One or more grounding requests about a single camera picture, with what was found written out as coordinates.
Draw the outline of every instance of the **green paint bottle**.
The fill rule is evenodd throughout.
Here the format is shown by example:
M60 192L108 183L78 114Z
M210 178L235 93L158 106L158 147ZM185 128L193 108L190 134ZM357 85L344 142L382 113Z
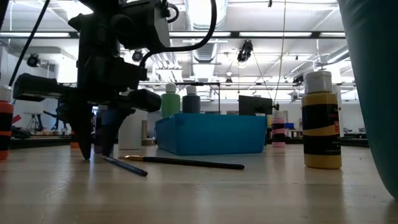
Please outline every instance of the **green paint bottle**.
M166 85L166 93L162 95L162 117L174 115L180 112L180 95L175 91L177 86L174 83Z

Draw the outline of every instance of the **workbench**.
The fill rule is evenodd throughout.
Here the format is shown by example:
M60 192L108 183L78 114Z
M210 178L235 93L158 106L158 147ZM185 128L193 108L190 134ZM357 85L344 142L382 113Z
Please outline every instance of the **workbench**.
M302 145L183 157L244 170L128 162L141 177L68 146L20 149L0 162L1 223L397 223L370 150L342 152L341 170L306 168ZM179 158L154 146L120 153Z

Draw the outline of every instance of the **paintbrush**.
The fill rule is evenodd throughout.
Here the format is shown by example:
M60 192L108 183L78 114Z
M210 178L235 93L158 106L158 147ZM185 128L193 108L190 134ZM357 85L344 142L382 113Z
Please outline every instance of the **paintbrush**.
M135 174L138 174L140 176L146 177L148 175L148 173L146 171L144 171L144 170L142 170L142 169L140 169L138 167L132 166L130 164L127 164L125 162L122 162L122 161L119 161L117 159L114 159L112 157L103 156L103 159L108 161L108 162L110 162L110 163L112 163L112 164L114 164L114 165L117 165L118 167L121 167L121 168L126 169L128 171L131 171L131 172L133 172Z
M127 159L130 161L141 161L141 162L156 162L163 164L175 164L183 166L199 166L199 167L212 167L212 168L224 168L224 169L244 169L244 165L241 164L225 164L219 162L205 162L205 161L191 161L185 159L171 159L163 157L149 157L149 156L124 156L120 159Z

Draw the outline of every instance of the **white bottle cap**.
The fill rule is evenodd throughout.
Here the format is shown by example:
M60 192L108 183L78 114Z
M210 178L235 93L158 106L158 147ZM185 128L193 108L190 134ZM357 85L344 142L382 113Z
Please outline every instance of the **white bottle cap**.
M177 86L174 83L166 84L166 93L175 93Z
M195 86L187 86L187 94L188 95L196 95L197 88Z
M0 101L11 102L12 88L7 85L0 85Z
M304 76L305 94L316 92L332 92L331 72L310 72Z

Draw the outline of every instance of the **metal frame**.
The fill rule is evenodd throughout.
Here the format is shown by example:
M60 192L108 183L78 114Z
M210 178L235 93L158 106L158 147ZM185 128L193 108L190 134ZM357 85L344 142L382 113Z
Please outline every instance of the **metal frame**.
M218 33L231 33L230 35L218 35ZM240 36L240 33L245 33L245 32L249 32L252 33L253 35L242 35ZM22 37L18 37L15 35L7 35L7 34L11 34L11 33L30 33L30 31L19 31L19 32L15 32L15 31L4 31L4 32L0 32L0 38L8 38L8 39L26 39L26 36L22 36ZM48 32L37 32L37 34L44 34L44 33L51 33L51 34L56 34L56 33L68 33L69 37L35 37L35 39L79 39L79 33L75 32L75 31L70 31L70 30L66 30L66 31L48 31ZM197 33L197 31L170 31L170 39L202 39L204 38L205 34L203 34L203 36L199 35L199 36L192 36L192 35L179 35L179 36L173 36L173 33ZM307 31L307 30L303 30L303 31L285 31L285 33L290 33L290 35L267 35L267 34L271 34L271 33L283 33L283 31L277 31L277 30L273 30L273 31L216 31L213 34L214 38L217 39L345 39L345 35L340 35L341 33L344 33L344 31ZM302 36L302 35L291 35L294 33L311 33L308 36Z

